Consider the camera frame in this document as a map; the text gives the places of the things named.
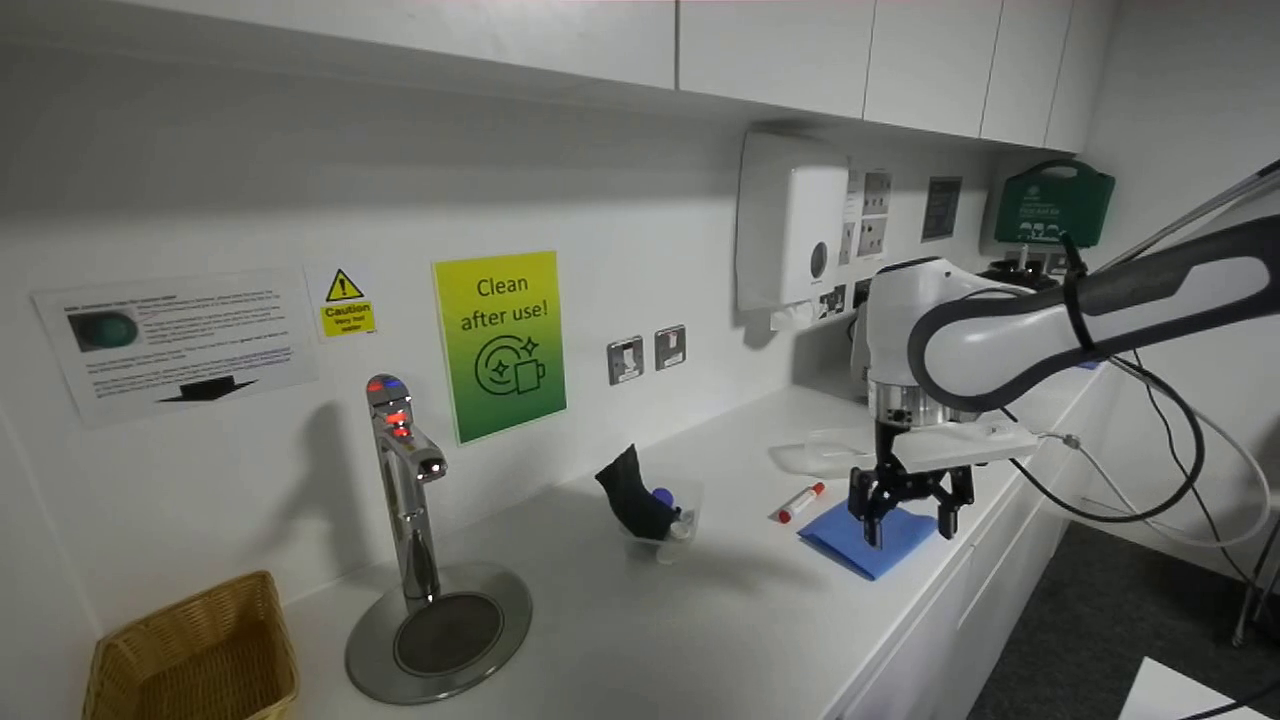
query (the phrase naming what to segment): boiling water tap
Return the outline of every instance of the boiling water tap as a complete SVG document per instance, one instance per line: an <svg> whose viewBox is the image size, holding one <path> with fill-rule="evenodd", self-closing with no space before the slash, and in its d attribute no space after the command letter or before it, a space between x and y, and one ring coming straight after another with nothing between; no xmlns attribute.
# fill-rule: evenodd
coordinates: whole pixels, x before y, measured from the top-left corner
<svg viewBox="0 0 1280 720"><path fill-rule="evenodd" d="M434 548L430 483L443 478L443 454L415 434L414 397L401 377L372 377L363 386L363 401L389 492L405 604L434 604L439 597L439 568Z"/></svg>

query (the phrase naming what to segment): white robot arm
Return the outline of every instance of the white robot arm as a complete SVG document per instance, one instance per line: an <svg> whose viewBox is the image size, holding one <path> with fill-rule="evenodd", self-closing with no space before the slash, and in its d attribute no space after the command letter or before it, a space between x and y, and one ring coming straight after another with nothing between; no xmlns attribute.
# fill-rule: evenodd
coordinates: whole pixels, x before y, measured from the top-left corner
<svg viewBox="0 0 1280 720"><path fill-rule="evenodd" d="M1223 211L1223 205L1252 205L1276 183L1280 165L1229 187L1177 227ZM897 439L933 423L935 406L991 413L1060 368L1280 313L1280 209L1152 255L1132 252L1097 276L1074 276L1058 294L1015 294L947 261L913 261L873 282L863 313L876 469L853 473L849 510L876 545L887 510L935 497L939 534L952 535L962 505L973 501L973 469L913 473L900 466Z"/></svg>

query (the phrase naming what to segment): green sign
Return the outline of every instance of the green sign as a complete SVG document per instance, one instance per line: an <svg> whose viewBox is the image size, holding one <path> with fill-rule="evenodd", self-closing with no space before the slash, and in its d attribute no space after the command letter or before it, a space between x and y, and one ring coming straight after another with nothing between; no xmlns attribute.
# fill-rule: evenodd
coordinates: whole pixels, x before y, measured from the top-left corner
<svg viewBox="0 0 1280 720"><path fill-rule="evenodd" d="M436 266L462 439L563 410L556 252Z"/></svg>

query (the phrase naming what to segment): white wall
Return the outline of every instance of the white wall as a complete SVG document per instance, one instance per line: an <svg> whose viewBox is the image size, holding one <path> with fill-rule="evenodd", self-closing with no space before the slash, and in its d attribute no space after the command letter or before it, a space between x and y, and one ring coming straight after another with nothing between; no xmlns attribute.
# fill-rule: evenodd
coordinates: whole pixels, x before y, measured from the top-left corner
<svg viewBox="0 0 1280 720"><path fill-rule="evenodd" d="M1173 218L1280 158L1280 3L1274 0L1123 0L1100 113L1083 159L1116 178L1110 237L1097 255L1112 255ZM1209 410L1231 438L1264 458L1280 478L1280 319L1252 319L1197 342L1144 353L1194 406ZM1173 466L1166 434L1140 387L1123 386L1112 413L1103 466L1119 483L1169 489ZM1239 462L1212 444L1205 497L1229 534L1248 525L1256 492ZM1205 535L1205 520L1183 510L1173 530ZM1144 530L1123 534L1173 557L1223 568L1217 552L1169 545Z"/></svg>
<svg viewBox="0 0 1280 720"><path fill-rule="evenodd" d="M0 50L0 718L73 718L94 641L250 568L284 601L394 565L360 387L401 374L453 478L436 534L475 525L626 444L789 386L794 335L732 313L742 121L610 118L189 64ZM876 146L906 178L965 172L976 255L984 158ZM457 444L434 266L562 252L570 413ZM217 410L84 427L32 294L221 269L334 269L379 335L317 344L317 379ZM689 323L694 362L626 387L605 344Z"/></svg>

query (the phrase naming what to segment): floor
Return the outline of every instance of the floor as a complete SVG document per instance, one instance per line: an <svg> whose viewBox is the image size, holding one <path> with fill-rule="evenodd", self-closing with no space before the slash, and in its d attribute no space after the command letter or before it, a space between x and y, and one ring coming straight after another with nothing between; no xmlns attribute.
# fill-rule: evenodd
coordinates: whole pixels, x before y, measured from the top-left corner
<svg viewBox="0 0 1280 720"><path fill-rule="evenodd" d="M1239 585L1076 525L1045 568L973 720L1119 718L1144 658L1223 698L1276 686L1276 634L1252 634L1231 649L1235 610ZM1252 708L1280 718L1280 693Z"/></svg>

